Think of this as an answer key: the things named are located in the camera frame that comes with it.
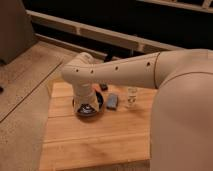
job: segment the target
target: screw hole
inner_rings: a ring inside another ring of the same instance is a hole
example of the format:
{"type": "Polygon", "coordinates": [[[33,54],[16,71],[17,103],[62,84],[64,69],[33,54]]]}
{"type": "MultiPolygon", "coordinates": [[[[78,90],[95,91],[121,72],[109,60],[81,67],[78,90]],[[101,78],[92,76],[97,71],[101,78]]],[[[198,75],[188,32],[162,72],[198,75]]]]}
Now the screw hole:
{"type": "Polygon", "coordinates": [[[150,62],[147,62],[146,66],[148,67],[148,66],[150,66],[150,65],[151,65],[150,62]]]}

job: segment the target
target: wooden table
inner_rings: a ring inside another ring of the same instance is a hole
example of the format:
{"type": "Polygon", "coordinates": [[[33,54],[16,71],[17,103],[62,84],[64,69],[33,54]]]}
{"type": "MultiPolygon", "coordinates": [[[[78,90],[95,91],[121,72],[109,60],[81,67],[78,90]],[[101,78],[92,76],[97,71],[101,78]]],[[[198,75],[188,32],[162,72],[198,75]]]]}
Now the wooden table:
{"type": "Polygon", "coordinates": [[[155,90],[138,90],[133,109],[125,107],[126,88],[109,86],[102,92],[119,95],[117,111],[86,119],[73,113],[72,87],[53,84],[40,171],[60,171],[149,159],[150,109],[155,90]]]}

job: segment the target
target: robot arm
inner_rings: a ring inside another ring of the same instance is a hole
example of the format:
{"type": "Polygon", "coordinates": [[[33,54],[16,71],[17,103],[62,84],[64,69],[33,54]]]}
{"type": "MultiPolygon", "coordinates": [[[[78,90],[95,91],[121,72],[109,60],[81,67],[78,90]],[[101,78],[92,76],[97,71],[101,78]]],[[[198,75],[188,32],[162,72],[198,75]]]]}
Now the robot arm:
{"type": "Polygon", "coordinates": [[[74,109],[98,111],[91,83],[159,88],[152,106],[151,171],[213,168],[213,51],[154,53],[106,64],[79,54],[62,70],[73,85],[74,109]]]}
{"type": "Polygon", "coordinates": [[[208,50],[178,50],[142,55],[129,59],[94,64],[88,53],[80,53],[62,69],[63,78],[72,84],[74,110],[89,104],[99,110],[92,83],[159,88],[169,74],[191,59],[207,58],[208,50]]]}

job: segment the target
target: clear glass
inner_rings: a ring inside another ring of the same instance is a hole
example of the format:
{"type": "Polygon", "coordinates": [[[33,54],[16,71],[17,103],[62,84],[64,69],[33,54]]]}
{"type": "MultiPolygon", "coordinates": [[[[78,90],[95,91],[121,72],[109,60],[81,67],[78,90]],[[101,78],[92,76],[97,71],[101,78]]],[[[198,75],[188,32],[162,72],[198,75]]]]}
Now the clear glass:
{"type": "Polygon", "coordinates": [[[136,104],[138,89],[137,87],[127,87],[126,107],[132,108],[136,104]]]}

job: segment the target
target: black wall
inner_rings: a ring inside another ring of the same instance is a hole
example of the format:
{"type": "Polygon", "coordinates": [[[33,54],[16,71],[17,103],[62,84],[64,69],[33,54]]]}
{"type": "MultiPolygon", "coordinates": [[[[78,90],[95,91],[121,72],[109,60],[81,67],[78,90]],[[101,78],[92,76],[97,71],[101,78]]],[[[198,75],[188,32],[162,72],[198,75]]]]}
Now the black wall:
{"type": "Polygon", "coordinates": [[[27,9],[73,21],[185,48],[213,49],[213,14],[136,0],[23,1],[27,9]]]}

